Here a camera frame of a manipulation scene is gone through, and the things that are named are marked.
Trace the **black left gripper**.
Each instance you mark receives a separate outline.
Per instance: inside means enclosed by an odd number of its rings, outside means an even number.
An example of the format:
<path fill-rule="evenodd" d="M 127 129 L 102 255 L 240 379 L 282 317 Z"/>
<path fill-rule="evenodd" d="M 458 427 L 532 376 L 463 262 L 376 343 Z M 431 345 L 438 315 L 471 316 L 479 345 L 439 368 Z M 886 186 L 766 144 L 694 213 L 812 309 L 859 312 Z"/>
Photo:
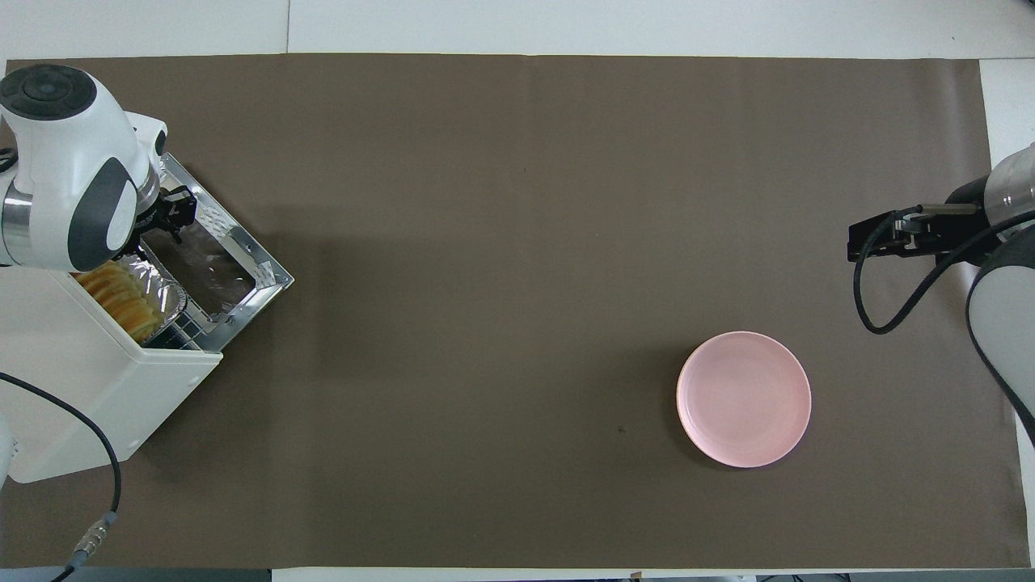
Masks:
<path fill-rule="evenodd" d="M 186 185 L 160 192 L 153 204 L 144 213 L 137 215 L 136 235 L 159 230 L 165 232 L 174 244 L 181 246 L 184 243 L 181 231 L 184 226 L 190 226 L 195 222 L 196 206 L 195 194 Z"/>

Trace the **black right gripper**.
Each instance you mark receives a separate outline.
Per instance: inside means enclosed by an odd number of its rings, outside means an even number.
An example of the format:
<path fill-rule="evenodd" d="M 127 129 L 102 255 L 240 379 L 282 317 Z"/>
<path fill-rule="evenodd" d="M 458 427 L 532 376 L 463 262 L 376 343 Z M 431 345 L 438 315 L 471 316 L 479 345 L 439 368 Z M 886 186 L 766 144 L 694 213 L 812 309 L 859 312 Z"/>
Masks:
<path fill-rule="evenodd" d="M 854 222 L 847 228 L 847 261 L 857 262 L 873 238 L 868 255 L 889 246 L 891 254 L 938 254 L 938 266 L 945 264 L 949 268 L 962 263 L 982 268 L 983 243 L 964 242 L 990 225 L 983 204 L 987 181 L 984 176 L 968 182 L 950 194 L 945 203 L 908 213 L 892 227 L 883 226 L 892 213 Z"/>

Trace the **aluminium foil tray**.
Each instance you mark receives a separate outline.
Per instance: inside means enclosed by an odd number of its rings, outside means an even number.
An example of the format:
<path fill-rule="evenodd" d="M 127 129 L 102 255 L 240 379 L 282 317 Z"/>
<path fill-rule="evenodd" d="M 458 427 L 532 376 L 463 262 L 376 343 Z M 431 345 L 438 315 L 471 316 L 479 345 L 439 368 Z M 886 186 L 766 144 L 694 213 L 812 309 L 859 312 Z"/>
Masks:
<path fill-rule="evenodd" d="M 151 305 L 158 310 L 162 324 L 170 322 L 177 314 L 181 314 L 186 305 L 186 294 L 184 289 L 171 277 L 166 277 L 158 265 L 148 260 L 143 260 L 137 255 L 127 255 L 118 260 L 110 260 L 125 266 L 142 285 L 144 294 Z"/>

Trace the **sliced yellow bread loaf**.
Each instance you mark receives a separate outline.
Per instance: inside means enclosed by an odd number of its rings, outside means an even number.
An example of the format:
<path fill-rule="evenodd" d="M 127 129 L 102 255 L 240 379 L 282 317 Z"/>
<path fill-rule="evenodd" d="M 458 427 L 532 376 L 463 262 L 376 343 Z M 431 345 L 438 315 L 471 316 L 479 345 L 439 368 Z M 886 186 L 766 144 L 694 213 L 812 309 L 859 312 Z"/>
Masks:
<path fill-rule="evenodd" d="M 162 317 L 125 266 L 108 261 L 89 272 L 73 273 L 73 279 L 134 342 L 142 345 L 158 330 Z"/>

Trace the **glass metal oven door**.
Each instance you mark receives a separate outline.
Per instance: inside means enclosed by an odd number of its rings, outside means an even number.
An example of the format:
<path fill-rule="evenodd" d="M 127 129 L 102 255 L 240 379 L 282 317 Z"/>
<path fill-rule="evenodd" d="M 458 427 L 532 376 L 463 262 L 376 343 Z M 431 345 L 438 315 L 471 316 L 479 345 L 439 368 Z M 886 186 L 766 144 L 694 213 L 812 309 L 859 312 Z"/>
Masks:
<path fill-rule="evenodd" d="M 182 229 L 181 246 L 152 230 L 142 236 L 143 251 L 184 289 L 182 313 L 217 322 L 212 334 L 225 350 L 294 277 L 173 155 L 164 154 L 160 163 L 162 188 L 193 190 L 196 220 Z"/>

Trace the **cream white toaster oven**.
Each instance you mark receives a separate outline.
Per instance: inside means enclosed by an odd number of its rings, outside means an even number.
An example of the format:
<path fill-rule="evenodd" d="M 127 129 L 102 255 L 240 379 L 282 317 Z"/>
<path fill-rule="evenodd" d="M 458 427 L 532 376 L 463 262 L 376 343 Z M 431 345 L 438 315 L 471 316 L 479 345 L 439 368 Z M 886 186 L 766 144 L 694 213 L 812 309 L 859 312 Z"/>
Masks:
<path fill-rule="evenodd" d="M 73 277 L 0 268 L 0 372 L 54 394 L 96 423 L 119 461 L 134 456 L 221 362 L 221 353 L 144 348 Z M 0 380 L 18 483 L 107 466 L 85 424 Z"/>

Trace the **pink round plate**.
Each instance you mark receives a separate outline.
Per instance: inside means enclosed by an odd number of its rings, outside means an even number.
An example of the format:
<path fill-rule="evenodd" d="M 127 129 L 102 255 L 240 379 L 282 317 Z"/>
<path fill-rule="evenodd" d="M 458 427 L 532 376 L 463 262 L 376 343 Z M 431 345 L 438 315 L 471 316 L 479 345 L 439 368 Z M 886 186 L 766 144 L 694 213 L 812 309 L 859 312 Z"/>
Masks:
<path fill-rule="evenodd" d="M 799 445 L 814 397 L 802 363 L 779 340 L 753 331 L 706 339 L 684 361 L 675 409 L 696 449 L 736 469 L 778 462 Z"/>

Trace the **brown table mat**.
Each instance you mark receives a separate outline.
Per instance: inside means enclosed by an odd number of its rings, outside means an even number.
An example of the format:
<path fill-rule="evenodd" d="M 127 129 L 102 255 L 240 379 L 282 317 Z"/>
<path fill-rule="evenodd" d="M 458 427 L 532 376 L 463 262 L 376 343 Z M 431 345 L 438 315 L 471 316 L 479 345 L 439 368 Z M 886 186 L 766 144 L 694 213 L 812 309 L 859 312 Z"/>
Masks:
<path fill-rule="evenodd" d="M 1027 568 L 965 270 L 892 334 L 847 228 L 990 170 L 957 60 L 77 59 L 295 279 L 125 462 L 108 568 Z M 812 419 L 696 449 L 680 369 L 779 340 Z"/>

